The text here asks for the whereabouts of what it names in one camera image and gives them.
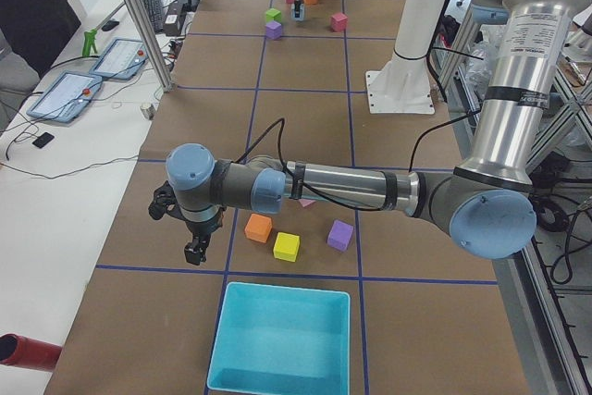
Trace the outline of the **blue foam block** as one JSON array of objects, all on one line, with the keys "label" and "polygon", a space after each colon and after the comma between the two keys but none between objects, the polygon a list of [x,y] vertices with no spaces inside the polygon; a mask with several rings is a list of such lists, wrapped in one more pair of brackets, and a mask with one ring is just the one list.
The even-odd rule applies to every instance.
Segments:
[{"label": "blue foam block", "polygon": [[292,6],[291,9],[291,18],[294,21],[298,21],[298,22],[302,22],[305,19],[305,7],[304,5],[299,5],[299,6]]}]

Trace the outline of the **green foam block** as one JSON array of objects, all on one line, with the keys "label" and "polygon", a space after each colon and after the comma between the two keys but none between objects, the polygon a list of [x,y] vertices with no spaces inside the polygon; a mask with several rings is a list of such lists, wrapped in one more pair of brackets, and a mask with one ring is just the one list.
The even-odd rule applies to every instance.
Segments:
[{"label": "green foam block", "polygon": [[271,7],[264,13],[265,23],[275,21],[280,23],[282,21],[282,12],[279,9]]}]

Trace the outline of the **far purple foam block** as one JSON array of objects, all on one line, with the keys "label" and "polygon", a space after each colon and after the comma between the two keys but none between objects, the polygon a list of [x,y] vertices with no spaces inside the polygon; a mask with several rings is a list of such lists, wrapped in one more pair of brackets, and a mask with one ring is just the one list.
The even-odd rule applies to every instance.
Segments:
[{"label": "far purple foam block", "polygon": [[269,40],[278,40],[283,36],[283,25],[275,20],[265,24],[265,37]]}]

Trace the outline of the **purple foam block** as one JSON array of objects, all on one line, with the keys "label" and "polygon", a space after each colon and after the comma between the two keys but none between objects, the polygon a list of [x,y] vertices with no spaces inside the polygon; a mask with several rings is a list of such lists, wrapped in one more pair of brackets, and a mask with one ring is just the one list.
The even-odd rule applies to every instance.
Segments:
[{"label": "purple foam block", "polygon": [[265,24],[265,37],[269,40],[278,40],[283,36],[283,25],[275,20]]},{"label": "purple foam block", "polygon": [[352,239],[353,231],[354,227],[352,225],[336,219],[328,232],[327,244],[340,252],[346,252]]}]

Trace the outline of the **far pink foam block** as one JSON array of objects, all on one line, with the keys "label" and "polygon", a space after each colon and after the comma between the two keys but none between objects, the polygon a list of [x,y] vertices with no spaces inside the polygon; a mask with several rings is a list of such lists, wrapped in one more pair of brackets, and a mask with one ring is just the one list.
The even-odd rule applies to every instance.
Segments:
[{"label": "far pink foam block", "polygon": [[330,18],[330,29],[333,32],[343,32],[348,26],[348,16],[342,12],[334,13]]}]

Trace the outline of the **near orange foam block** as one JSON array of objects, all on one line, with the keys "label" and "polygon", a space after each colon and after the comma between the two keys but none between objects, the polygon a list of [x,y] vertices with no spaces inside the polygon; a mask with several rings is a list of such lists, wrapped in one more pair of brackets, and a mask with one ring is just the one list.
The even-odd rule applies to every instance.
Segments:
[{"label": "near orange foam block", "polygon": [[244,228],[244,234],[251,241],[267,243],[272,228],[273,222],[269,216],[251,214]]}]

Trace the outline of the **yellow foam block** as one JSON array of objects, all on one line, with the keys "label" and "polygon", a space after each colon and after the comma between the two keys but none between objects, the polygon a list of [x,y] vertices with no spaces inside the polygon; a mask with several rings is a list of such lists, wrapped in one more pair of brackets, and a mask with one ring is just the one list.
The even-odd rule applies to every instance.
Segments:
[{"label": "yellow foam block", "polygon": [[274,243],[273,255],[278,260],[294,263],[297,260],[299,248],[298,235],[279,232]]}]

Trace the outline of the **light pink foam block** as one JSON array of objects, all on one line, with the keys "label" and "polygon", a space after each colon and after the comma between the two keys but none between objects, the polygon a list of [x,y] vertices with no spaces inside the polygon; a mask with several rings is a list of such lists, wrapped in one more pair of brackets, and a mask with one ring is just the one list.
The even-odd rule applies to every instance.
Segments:
[{"label": "light pink foam block", "polygon": [[309,199],[300,199],[299,200],[299,204],[302,207],[308,207],[308,206],[310,206],[310,205],[312,205],[314,203],[315,203],[315,200],[309,200]]}]

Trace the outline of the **cyan plastic bin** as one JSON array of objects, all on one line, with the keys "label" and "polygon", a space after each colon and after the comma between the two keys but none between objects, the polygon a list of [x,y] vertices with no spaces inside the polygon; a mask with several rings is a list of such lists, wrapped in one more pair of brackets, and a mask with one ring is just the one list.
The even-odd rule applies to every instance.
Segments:
[{"label": "cyan plastic bin", "polygon": [[231,282],[206,384],[240,394],[347,394],[350,347],[349,293]]}]

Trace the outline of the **near purple foam block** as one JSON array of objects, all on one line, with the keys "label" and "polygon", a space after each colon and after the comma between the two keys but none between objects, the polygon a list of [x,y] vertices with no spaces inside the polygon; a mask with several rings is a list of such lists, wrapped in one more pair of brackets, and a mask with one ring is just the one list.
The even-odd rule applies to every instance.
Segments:
[{"label": "near purple foam block", "polygon": [[346,252],[352,239],[353,231],[354,227],[352,225],[336,219],[328,232],[327,244],[340,252]]}]

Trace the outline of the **black keyboard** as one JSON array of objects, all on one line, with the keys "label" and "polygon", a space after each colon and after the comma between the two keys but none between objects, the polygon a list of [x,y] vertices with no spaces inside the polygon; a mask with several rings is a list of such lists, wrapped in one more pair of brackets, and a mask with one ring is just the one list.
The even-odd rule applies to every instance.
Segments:
[{"label": "black keyboard", "polygon": [[164,8],[162,0],[142,0],[144,9],[156,33],[164,28]]}]

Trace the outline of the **far blue teach pendant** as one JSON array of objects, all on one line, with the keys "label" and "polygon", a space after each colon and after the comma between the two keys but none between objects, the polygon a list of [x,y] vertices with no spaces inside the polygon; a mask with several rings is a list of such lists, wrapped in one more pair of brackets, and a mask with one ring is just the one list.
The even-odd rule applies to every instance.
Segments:
[{"label": "far blue teach pendant", "polygon": [[89,73],[104,80],[130,80],[148,59],[140,40],[114,39],[93,64]]}]

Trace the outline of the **blue teach pendant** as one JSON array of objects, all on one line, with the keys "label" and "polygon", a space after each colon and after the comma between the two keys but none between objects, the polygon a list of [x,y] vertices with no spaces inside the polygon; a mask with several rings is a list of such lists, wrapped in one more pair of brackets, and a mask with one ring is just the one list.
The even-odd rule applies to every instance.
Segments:
[{"label": "blue teach pendant", "polygon": [[101,76],[65,71],[43,91],[26,115],[39,121],[67,124],[91,104],[102,86]]},{"label": "blue teach pendant", "polygon": [[89,73],[104,80],[130,80],[148,59],[140,40],[114,39],[93,64]]}]

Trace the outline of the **black smartphone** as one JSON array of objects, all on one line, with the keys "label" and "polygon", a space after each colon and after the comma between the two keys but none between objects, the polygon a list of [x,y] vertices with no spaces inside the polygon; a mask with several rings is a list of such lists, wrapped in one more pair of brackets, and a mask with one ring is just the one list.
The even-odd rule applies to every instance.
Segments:
[{"label": "black smartphone", "polygon": [[32,142],[32,145],[38,149],[43,149],[46,145],[52,142],[54,138],[55,136],[53,134],[44,132]]}]

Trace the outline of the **near blue teach pendant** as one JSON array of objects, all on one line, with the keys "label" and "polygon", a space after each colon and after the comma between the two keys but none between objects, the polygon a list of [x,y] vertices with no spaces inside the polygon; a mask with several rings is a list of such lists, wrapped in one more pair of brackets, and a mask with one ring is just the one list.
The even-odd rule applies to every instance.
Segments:
[{"label": "near blue teach pendant", "polygon": [[102,86],[101,76],[65,71],[43,91],[26,115],[39,121],[67,124],[91,104]]}]

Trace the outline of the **red cylinder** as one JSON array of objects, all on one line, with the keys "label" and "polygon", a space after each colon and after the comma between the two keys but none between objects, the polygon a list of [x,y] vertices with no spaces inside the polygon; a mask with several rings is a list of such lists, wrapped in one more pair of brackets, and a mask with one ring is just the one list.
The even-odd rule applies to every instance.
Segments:
[{"label": "red cylinder", "polygon": [[62,347],[8,333],[1,337],[1,365],[53,372]]}]

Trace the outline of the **green figurine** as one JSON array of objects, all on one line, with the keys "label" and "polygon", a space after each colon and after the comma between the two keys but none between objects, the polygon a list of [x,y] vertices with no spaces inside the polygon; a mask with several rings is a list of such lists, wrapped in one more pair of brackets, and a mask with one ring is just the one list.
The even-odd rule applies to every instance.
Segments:
[{"label": "green figurine", "polygon": [[84,43],[82,46],[82,53],[83,57],[90,57],[95,56],[98,54],[98,50],[96,47],[96,35],[98,33],[97,29],[91,29],[83,33],[84,35]]}]

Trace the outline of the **person in black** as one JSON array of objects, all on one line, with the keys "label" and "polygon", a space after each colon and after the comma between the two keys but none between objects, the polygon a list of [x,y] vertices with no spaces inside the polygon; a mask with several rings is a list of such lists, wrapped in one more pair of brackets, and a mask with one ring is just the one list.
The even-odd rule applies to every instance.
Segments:
[{"label": "person in black", "polygon": [[1,0],[1,32],[43,77],[80,26],[68,0]]}]

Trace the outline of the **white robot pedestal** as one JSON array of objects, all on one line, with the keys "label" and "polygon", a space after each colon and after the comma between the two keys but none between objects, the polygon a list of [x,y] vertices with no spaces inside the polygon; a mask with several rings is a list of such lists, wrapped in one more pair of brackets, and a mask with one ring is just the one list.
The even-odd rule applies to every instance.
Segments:
[{"label": "white robot pedestal", "polygon": [[372,114],[435,113],[426,58],[447,0],[406,0],[391,59],[365,73]]}]

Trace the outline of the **aluminium frame post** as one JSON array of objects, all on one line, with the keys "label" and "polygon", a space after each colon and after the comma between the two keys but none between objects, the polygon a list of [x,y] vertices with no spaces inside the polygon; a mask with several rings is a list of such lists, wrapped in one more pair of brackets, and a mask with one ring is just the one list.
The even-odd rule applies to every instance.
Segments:
[{"label": "aluminium frame post", "polygon": [[163,57],[160,45],[156,40],[153,26],[145,11],[142,0],[123,0],[136,30],[142,38],[146,47],[147,54],[154,68],[155,74],[159,80],[164,93],[168,93],[173,88],[173,81],[167,63]]}]

